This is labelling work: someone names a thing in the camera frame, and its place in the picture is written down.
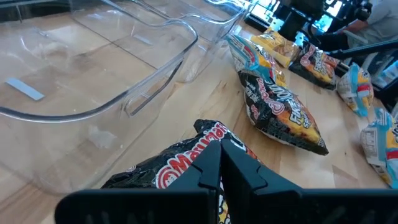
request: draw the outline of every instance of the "red snack bag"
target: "red snack bag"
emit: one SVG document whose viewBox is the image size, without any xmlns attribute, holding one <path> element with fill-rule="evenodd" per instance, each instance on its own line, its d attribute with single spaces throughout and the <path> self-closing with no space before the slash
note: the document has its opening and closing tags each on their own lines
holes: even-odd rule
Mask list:
<svg viewBox="0 0 398 224">
<path fill-rule="evenodd" d="M 113 175 L 103 186 L 108 188 L 158 188 L 165 189 L 179 178 L 209 145 L 210 141 L 229 139 L 236 146 L 257 159 L 254 153 L 223 123 L 212 120 L 196 120 L 194 138 L 171 145 L 157 156 L 151 157 L 125 172 Z M 223 183 L 220 183 L 219 223 L 229 223 L 228 206 L 224 199 Z"/>
</svg>

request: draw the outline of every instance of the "chip bag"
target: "chip bag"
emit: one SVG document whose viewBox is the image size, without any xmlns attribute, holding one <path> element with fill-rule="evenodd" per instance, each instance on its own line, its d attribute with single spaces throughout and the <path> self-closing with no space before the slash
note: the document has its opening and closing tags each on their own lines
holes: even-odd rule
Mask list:
<svg viewBox="0 0 398 224">
<path fill-rule="evenodd" d="M 376 120 L 361 131 L 366 160 L 393 189 L 398 189 L 398 121 L 376 109 Z"/>
<path fill-rule="evenodd" d="M 274 57 L 284 68 L 296 57 L 300 48 L 293 42 L 282 37 L 269 27 L 263 34 L 252 36 L 251 41 L 260 45 L 264 50 Z"/>
<path fill-rule="evenodd" d="M 358 65 L 350 66 L 337 84 L 337 92 L 344 102 L 358 115 L 367 116 L 373 102 L 373 87 L 368 71 Z"/>
<path fill-rule="evenodd" d="M 261 46 L 238 35 L 228 35 L 227 41 L 237 72 L 245 71 L 286 87 L 285 75 L 279 65 Z"/>
<path fill-rule="evenodd" d="M 198 133 L 194 138 L 171 145 L 157 156 L 151 157 L 125 172 L 113 175 L 102 188 L 165 189 L 189 168 L 212 140 L 229 139 L 257 159 L 254 153 L 221 122 L 198 119 L 193 126 Z M 220 182 L 218 206 L 218 223 L 230 223 L 222 181 Z"/>
<path fill-rule="evenodd" d="M 289 70 L 322 88 L 334 90 L 336 88 L 335 68 L 339 62 L 314 45 L 304 42 L 303 49 L 290 65 Z"/>
<path fill-rule="evenodd" d="M 239 72 L 239 79 L 248 116 L 257 129 L 281 143 L 329 153 L 314 118 L 293 93 L 249 73 Z"/>
</svg>

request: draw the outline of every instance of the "wooden table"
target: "wooden table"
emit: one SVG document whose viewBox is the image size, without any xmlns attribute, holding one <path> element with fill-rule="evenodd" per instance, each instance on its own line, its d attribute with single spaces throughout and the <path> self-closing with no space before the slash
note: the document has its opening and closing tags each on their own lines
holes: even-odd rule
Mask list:
<svg viewBox="0 0 398 224">
<path fill-rule="evenodd" d="M 244 27 L 240 34 L 249 38 L 258 31 Z M 193 124 L 202 118 L 222 121 L 268 168 L 301 187 L 385 188 L 359 145 L 360 131 L 374 119 L 373 108 L 367 118 L 360 118 L 335 91 L 321 89 L 288 70 L 285 75 L 290 89 L 317 121 L 329 155 L 319 156 L 283 145 L 252 127 L 231 54 L 224 46 L 194 82 L 175 84 L 157 120 L 130 146 L 112 173 L 124 171 L 177 141 L 193 137 Z M 27 184 L 0 203 L 0 223 L 53 223 L 53 210 L 61 197 Z"/>
</svg>

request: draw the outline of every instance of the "black snack bag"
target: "black snack bag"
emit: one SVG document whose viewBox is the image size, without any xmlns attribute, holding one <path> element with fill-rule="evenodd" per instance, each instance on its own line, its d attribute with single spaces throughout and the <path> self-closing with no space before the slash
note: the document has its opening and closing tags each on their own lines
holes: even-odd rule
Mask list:
<svg viewBox="0 0 398 224">
<path fill-rule="evenodd" d="M 210 141 L 230 139 L 236 146 L 253 158 L 257 157 L 223 123 L 212 120 L 196 120 L 193 125 L 197 131 L 194 138 L 171 145 L 157 156 L 151 157 L 120 174 L 113 175 L 103 186 L 108 188 L 158 188 L 165 189 L 179 178 L 204 150 Z M 223 183 L 220 183 L 219 223 L 229 221 L 228 207 L 224 199 Z"/>
<path fill-rule="evenodd" d="M 289 70 L 328 90 L 336 88 L 335 68 L 339 60 L 332 58 L 314 45 L 304 42 L 303 49 Z"/>
<path fill-rule="evenodd" d="M 239 72 L 246 110 L 252 124 L 272 139 L 327 155 L 317 124 L 289 90 L 245 72 Z"/>
</svg>

